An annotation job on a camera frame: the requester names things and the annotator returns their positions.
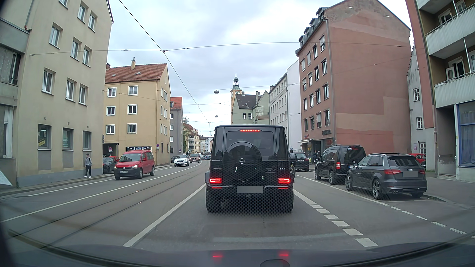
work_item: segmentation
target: pedestrian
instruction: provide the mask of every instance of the pedestrian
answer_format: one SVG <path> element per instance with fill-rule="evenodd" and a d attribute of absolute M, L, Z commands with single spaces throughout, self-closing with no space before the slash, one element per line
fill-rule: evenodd
<path fill-rule="evenodd" d="M 91 160 L 91 157 L 89 156 L 89 153 L 86 154 L 86 159 L 84 160 L 84 166 L 86 167 L 86 174 L 84 175 L 84 178 L 87 178 L 87 171 L 89 171 L 89 178 L 91 178 L 92 160 Z"/>

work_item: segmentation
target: balcony railing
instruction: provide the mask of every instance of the balcony railing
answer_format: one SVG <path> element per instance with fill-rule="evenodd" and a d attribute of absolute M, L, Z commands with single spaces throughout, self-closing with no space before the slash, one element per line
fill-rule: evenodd
<path fill-rule="evenodd" d="M 436 107 L 475 100 L 475 71 L 434 86 Z"/>

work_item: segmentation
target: rear window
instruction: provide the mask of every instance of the rear window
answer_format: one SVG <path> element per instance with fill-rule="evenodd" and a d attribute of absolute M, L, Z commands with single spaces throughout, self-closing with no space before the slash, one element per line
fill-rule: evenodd
<path fill-rule="evenodd" d="M 388 158 L 389 166 L 398 167 L 419 167 L 416 157 L 412 156 L 392 156 Z"/>

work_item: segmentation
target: gray building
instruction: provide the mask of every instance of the gray building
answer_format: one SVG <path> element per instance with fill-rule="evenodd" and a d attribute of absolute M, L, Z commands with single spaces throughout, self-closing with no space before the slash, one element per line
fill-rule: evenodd
<path fill-rule="evenodd" d="M 170 158 L 183 154 L 182 98 L 170 97 Z"/>

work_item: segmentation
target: balcony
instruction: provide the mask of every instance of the balcony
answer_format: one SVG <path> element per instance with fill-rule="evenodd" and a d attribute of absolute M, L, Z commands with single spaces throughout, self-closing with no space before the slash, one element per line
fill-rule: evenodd
<path fill-rule="evenodd" d="M 467 47 L 475 45 L 475 4 L 426 34 L 427 52 L 448 58 L 465 50 L 464 37 Z"/>
<path fill-rule="evenodd" d="M 475 100 L 474 94 L 475 71 L 464 77 L 452 79 L 434 86 L 436 107 L 443 107 Z"/>

